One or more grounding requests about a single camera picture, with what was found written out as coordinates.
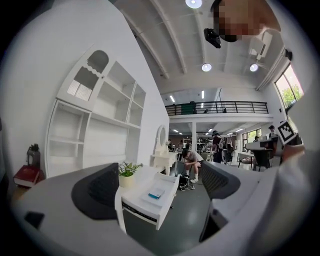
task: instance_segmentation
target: recessed light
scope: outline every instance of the recessed light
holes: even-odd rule
[[[190,8],[197,9],[197,8],[201,7],[202,0],[185,0],[185,3]]]
[[[250,66],[250,71],[251,72],[256,72],[258,70],[258,65],[257,64],[251,64]]]
[[[209,63],[204,63],[203,65],[202,65],[202,70],[204,71],[204,72],[208,72],[208,71],[210,71],[212,69],[212,66],[211,66],[211,64],[209,64]]]

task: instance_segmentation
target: camera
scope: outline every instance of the camera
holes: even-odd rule
[[[204,37],[210,44],[212,44],[215,48],[221,48],[221,41],[219,35],[212,28],[204,29]]]

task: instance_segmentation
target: white pot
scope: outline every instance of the white pot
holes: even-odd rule
[[[132,188],[136,183],[135,176],[129,177],[119,176],[119,186],[123,188]]]

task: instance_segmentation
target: ceiling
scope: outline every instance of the ceiling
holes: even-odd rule
[[[204,98],[202,99],[202,90],[204,90]],[[173,93],[162,94],[162,100],[165,106],[172,104],[183,104],[189,102],[214,102],[219,95],[219,88],[207,88],[207,89],[186,89]]]
[[[213,18],[208,17],[212,0],[202,0],[198,9],[188,7],[185,0],[112,2],[128,21],[162,95],[195,88],[256,88],[283,47],[280,34],[270,30],[270,47],[259,61],[263,68],[251,72],[250,64],[256,62],[249,54],[251,38],[221,40],[220,49],[205,40],[204,29],[213,27]],[[203,63],[210,63],[212,70],[203,72]]]
[[[209,129],[212,131],[218,131],[220,134],[235,133],[239,129],[250,129],[253,126],[261,124],[263,126],[264,122],[198,122],[196,124],[197,133],[208,133]],[[191,123],[170,123],[169,124],[169,134],[179,135],[173,129],[178,132],[191,135],[192,134],[192,124]]]

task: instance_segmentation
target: sneaker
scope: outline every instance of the sneaker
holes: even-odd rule
[[[196,183],[196,182],[198,182],[198,179],[197,178],[190,179],[190,182]]]

